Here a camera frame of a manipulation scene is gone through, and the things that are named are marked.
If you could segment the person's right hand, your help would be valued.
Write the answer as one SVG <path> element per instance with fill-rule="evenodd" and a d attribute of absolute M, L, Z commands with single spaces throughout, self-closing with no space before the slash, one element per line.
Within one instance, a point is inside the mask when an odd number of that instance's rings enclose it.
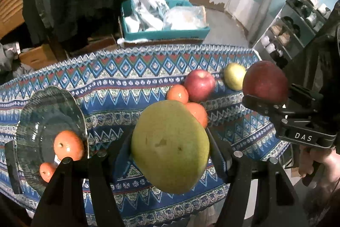
<path fill-rule="evenodd" d="M 339 190 L 339 154 L 335 147 L 318 149 L 300 146 L 299 174 L 303 185 Z"/>

